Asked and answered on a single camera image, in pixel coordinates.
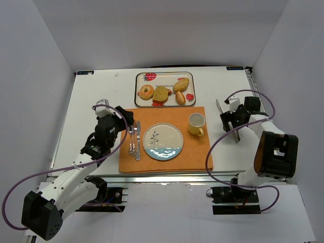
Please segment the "metal serving tongs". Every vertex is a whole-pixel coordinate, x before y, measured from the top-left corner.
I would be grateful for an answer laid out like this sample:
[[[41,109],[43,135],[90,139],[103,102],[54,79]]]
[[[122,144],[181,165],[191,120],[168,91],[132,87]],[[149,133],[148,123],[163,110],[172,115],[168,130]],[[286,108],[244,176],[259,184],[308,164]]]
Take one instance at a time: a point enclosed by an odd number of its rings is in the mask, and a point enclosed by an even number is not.
[[[223,110],[221,108],[221,105],[220,105],[218,99],[216,99],[216,106],[218,108],[218,111],[219,111],[220,115],[222,115],[224,112],[223,112]],[[234,127],[232,125],[232,122],[229,119],[221,118],[221,121],[222,121],[222,124],[223,124],[223,130],[224,131],[229,132],[229,131],[234,129]],[[235,142],[238,143],[240,141],[239,132],[238,131],[233,131],[231,134],[232,134]]]

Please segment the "oblong golden bread roll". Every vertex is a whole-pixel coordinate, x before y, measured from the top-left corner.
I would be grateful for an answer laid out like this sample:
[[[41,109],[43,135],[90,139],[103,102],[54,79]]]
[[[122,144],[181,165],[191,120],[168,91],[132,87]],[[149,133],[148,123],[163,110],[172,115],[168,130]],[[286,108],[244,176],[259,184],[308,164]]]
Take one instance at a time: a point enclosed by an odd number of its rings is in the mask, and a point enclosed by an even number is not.
[[[183,92],[187,89],[189,85],[189,78],[183,77],[179,78],[178,81],[173,86],[173,92]]]

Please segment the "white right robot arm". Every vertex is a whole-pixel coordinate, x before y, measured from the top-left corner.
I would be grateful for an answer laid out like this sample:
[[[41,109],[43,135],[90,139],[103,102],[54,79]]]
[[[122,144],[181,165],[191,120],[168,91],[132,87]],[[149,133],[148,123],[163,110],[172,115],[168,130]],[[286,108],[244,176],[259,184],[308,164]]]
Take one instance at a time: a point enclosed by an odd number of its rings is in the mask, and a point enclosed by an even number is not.
[[[229,110],[224,112],[219,101],[216,101],[223,130],[231,132],[234,140],[239,142],[239,131],[234,129],[247,125],[259,138],[253,165],[237,175],[236,184],[251,190],[271,179],[292,178],[296,172],[298,137],[278,129],[269,115],[261,111],[258,97],[245,97],[241,104],[239,98],[232,96],[226,104],[229,105]]]

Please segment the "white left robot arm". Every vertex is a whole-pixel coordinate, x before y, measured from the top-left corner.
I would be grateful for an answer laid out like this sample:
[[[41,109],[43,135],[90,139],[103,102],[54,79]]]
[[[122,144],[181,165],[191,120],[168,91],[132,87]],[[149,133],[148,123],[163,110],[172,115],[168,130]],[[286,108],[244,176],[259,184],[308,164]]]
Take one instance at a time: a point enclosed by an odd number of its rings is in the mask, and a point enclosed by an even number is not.
[[[111,153],[118,133],[134,123],[134,114],[117,106],[114,111],[103,105],[94,107],[97,125],[73,167],[65,170],[39,192],[29,192],[23,202],[21,223],[44,240],[51,240],[63,221],[87,202],[106,196],[107,183],[92,176]]]

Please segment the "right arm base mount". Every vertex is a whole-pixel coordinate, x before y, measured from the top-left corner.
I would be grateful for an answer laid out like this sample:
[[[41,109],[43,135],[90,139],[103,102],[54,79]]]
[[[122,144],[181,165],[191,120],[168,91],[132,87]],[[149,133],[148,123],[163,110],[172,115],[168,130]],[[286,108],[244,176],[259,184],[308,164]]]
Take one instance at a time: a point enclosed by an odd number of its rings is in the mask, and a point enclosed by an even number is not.
[[[233,186],[211,187],[206,197],[212,199],[214,215],[260,214],[259,198],[256,190]]]

